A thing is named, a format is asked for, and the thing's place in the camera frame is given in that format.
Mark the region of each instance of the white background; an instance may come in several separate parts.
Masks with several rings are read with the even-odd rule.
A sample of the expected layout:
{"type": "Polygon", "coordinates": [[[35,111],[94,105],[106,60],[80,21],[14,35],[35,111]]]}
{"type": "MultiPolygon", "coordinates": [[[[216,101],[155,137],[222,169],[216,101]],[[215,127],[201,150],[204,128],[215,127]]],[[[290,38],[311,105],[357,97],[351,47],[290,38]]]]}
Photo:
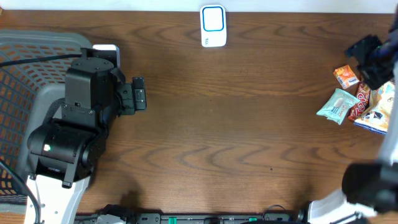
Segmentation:
{"type": "Polygon", "coordinates": [[[0,0],[3,9],[196,11],[221,4],[229,12],[393,13],[398,0],[0,0]]]}

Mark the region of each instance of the wood grain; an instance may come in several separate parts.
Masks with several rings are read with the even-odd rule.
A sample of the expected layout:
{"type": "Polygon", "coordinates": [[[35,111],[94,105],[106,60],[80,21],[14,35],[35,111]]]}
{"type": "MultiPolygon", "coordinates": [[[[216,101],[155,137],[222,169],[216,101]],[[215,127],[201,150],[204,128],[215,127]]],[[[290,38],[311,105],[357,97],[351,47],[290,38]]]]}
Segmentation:
{"type": "Polygon", "coordinates": [[[227,18],[226,46],[204,49],[198,13],[3,12],[2,29],[116,44],[127,78],[146,79],[147,111],[115,122],[79,212],[108,203],[165,213],[298,209],[340,187],[350,162],[377,156],[382,136],[316,112],[341,88],[333,69],[354,65],[343,51],[370,33],[385,38],[391,16],[227,18]]]}

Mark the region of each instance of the light blue snack package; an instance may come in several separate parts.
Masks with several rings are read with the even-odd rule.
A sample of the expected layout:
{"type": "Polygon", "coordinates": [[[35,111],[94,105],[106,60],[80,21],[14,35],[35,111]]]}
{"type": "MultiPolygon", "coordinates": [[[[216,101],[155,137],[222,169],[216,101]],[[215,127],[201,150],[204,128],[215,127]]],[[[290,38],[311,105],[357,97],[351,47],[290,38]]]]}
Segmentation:
{"type": "Polygon", "coordinates": [[[359,103],[357,97],[344,90],[336,89],[329,101],[317,112],[319,116],[325,116],[338,124],[346,118],[348,110],[359,103]]]}

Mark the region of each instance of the snack package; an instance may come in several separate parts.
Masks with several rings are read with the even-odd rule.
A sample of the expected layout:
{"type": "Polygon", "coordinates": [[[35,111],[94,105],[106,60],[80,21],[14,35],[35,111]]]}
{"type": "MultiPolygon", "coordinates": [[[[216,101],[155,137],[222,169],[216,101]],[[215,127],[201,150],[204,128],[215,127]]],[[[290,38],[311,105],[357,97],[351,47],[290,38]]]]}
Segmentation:
{"type": "Polygon", "coordinates": [[[355,120],[354,124],[375,133],[387,134],[395,92],[396,87],[392,82],[387,82],[378,90],[371,91],[369,108],[355,120]]]}
{"type": "Polygon", "coordinates": [[[363,114],[363,111],[368,108],[370,93],[371,89],[367,86],[367,84],[363,82],[359,83],[356,97],[360,100],[360,102],[355,104],[351,109],[351,112],[348,116],[350,121],[355,121],[355,119],[363,114]]]}
{"type": "Polygon", "coordinates": [[[338,124],[346,117],[347,111],[359,103],[359,99],[344,90],[336,89],[329,101],[317,112],[317,115],[325,116],[338,124]]]}
{"type": "Polygon", "coordinates": [[[358,78],[356,78],[349,65],[337,68],[333,74],[337,78],[338,82],[340,82],[343,89],[347,89],[348,87],[359,83],[358,78]]]}

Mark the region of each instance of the red snack wrapper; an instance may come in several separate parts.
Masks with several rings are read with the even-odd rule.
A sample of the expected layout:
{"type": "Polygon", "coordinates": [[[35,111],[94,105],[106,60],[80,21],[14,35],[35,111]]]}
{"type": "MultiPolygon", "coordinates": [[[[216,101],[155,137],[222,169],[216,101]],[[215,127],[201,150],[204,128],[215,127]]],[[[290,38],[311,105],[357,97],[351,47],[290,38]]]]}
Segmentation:
{"type": "Polygon", "coordinates": [[[350,121],[355,121],[355,119],[359,117],[363,111],[366,110],[366,108],[368,108],[370,92],[371,89],[365,83],[361,82],[358,85],[356,97],[360,100],[360,102],[355,104],[351,109],[351,113],[348,116],[350,121]]]}

